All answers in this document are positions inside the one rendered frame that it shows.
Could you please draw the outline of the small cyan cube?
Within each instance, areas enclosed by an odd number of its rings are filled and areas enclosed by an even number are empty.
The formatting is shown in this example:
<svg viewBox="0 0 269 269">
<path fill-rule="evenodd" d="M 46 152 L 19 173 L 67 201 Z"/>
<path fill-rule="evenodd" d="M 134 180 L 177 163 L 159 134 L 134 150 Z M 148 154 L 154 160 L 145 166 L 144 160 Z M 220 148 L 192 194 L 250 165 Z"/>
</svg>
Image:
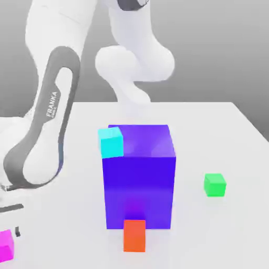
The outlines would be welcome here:
<svg viewBox="0 0 269 269">
<path fill-rule="evenodd" d="M 123 156 L 123 135 L 119 127 L 99 129 L 98 143 L 103 159 Z"/>
</svg>

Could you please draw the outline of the large purple box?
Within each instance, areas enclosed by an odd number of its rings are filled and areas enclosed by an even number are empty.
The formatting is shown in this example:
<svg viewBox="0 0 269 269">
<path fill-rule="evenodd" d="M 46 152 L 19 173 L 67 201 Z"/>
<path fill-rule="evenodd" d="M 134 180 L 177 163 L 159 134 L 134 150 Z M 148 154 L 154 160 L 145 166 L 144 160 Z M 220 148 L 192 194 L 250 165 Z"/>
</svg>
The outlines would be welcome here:
<svg viewBox="0 0 269 269">
<path fill-rule="evenodd" d="M 176 153 L 167 125 L 118 125 L 122 157 L 102 160 L 106 226 L 144 220 L 147 229 L 171 227 Z"/>
</svg>

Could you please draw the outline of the small magenta cube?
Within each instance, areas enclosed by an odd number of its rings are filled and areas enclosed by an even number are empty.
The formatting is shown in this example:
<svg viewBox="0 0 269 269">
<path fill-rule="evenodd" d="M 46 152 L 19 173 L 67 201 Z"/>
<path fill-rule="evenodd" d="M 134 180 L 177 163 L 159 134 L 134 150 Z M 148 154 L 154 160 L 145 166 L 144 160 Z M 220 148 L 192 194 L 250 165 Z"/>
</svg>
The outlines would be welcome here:
<svg viewBox="0 0 269 269">
<path fill-rule="evenodd" d="M 14 258 L 14 240 L 11 230 L 0 232 L 0 263 Z"/>
</svg>

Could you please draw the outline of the small orange cube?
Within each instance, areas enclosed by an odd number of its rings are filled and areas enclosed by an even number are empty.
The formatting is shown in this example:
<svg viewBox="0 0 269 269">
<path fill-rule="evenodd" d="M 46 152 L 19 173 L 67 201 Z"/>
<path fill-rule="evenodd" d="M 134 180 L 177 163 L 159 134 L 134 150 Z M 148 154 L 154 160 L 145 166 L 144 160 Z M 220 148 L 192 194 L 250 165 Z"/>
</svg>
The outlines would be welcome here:
<svg viewBox="0 0 269 269">
<path fill-rule="evenodd" d="M 123 251 L 146 251 L 146 221 L 124 220 L 123 225 Z"/>
</svg>

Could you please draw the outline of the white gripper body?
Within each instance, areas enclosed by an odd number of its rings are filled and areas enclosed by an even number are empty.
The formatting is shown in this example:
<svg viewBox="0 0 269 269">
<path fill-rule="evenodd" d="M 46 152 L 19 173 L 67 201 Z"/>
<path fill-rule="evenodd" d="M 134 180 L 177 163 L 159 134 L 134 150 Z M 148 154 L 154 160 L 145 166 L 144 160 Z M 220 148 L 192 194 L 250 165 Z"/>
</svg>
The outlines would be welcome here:
<svg viewBox="0 0 269 269">
<path fill-rule="evenodd" d="M 26 201 L 25 196 L 0 196 L 0 224 L 20 224 Z"/>
</svg>

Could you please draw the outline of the small green cube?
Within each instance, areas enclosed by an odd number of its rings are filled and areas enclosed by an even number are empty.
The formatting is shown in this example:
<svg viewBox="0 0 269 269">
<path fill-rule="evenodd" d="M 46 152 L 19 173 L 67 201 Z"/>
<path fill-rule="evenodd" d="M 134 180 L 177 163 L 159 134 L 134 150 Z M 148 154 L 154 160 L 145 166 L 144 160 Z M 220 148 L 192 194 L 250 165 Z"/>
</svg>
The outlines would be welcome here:
<svg viewBox="0 0 269 269">
<path fill-rule="evenodd" d="M 221 173 L 206 173 L 204 190 L 208 197 L 224 197 L 226 181 Z"/>
</svg>

